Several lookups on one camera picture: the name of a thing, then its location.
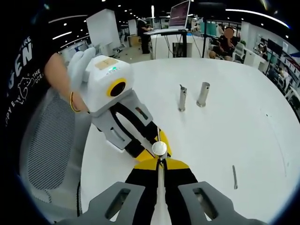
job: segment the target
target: monitor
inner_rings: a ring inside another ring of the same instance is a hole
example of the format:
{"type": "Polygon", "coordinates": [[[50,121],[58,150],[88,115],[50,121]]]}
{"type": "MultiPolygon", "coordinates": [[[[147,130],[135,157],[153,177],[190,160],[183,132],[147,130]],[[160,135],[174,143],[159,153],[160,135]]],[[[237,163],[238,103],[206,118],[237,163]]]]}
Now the monitor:
{"type": "Polygon", "coordinates": [[[280,45],[276,44],[274,41],[268,39],[268,45],[267,45],[267,47],[271,51],[275,52],[279,57],[281,56],[281,54],[282,54],[282,47],[280,45]]]}
{"type": "Polygon", "coordinates": [[[187,0],[171,8],[169,28],[186,28],[189,5],[190,0],[187,0]]]}

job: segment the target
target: mesh chair back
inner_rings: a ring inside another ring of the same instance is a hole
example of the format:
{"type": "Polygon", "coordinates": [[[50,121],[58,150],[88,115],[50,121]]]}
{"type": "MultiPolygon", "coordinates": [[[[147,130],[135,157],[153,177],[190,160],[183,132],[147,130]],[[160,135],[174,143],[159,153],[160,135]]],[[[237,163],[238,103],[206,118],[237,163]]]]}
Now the mesh chair back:
{"type": "Polygon", "coordinates": [[[50,221],[77,216],[77,187],[90,117],[75,115],[49,89],[28,124],[21,145],[20,176],[50,221]]]}

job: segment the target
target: person's arm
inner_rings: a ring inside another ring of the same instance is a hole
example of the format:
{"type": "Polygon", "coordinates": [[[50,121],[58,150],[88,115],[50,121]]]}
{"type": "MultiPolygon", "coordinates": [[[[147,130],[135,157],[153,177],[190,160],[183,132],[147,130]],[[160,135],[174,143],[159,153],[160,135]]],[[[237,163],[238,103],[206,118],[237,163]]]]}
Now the person's arm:
{"type": "Polygon", "coordinates": [[[228,47],[230,47],[230,48],[234,48],[234,45],[232,44],[232,42],[231,42],[231,39],[230,39],[230,38],[228,38],[228,39],[227,39],[227,44],[228,44],[228,47]]]}
{"type": "MultiPolygon", "coordinates": [[[[70,78],[60,55],[55,53],[50,57],[44,67],[44,74],[49,84],[68,101],[71,94],[70,78]]],[[[73,105],[77,110],[88,111],[78,92],[73,93],[73,105]]]]}
{"type": "Polygon", "coordinates": [[[142,27],[142,29],[145,31],[149,31],[149,29],[147,29],[146,27],[142,27]]]}

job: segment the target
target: metal peg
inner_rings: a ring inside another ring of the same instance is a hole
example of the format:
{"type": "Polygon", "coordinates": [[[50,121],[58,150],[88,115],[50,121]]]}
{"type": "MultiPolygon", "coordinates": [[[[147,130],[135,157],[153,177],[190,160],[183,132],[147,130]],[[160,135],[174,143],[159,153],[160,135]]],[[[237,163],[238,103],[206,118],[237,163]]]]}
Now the metal peg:
{"type": "Polygon", "coordinates": [[[201,91],[199,98],[197,100],[197,106],[205,107],[206,106],[206,99],[208,95],[208,91],[210,90],[210,84],[207,82],[202,83],[201,91]]]}
{"type": "Polygon", "coordinates": [[[179,99],[179,111],[183,112],[185,111],[186,107],[186,98],[187,98],[187,88],[180,85],[180,99],[179,99]]]}

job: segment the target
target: metal rod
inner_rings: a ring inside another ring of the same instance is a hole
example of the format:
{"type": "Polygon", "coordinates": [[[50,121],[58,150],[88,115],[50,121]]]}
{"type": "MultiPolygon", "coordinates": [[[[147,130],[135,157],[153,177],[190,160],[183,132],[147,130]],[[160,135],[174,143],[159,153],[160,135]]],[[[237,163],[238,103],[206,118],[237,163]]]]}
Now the metal rod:
{"type": "Polygon", "coordinates": [[[183,112],[186,109],[185,107],[186,98],[187,98],[187,88],[180,85],[180,99],[179,99],[179,107],[178,107],[180,112],[183,112]]]}
{"type": "Polygon", "coordinates": [[[159,127],[157,127],[157,141],[160,141],[160,133],[159,133],[159,127]]]}
{"type": "Polygon", "coordinates": [[[197,106],[199,106],[199,107],[205,107],[206,106],[206,99],[207,99],[207,95],[208,95],[209,90],[210,90],[210,84],[207,83],[207,82],[203,82],[199,98],[196,102],[197,106]]]}
{"type": "Polygon", "coordinates": [[[232,165],[232,170],[233,170],[233,179],[234,179],[234,189],[238,189],[238,182],[236,180],[236,173],[235,173],[234,165],[232,165]]]}

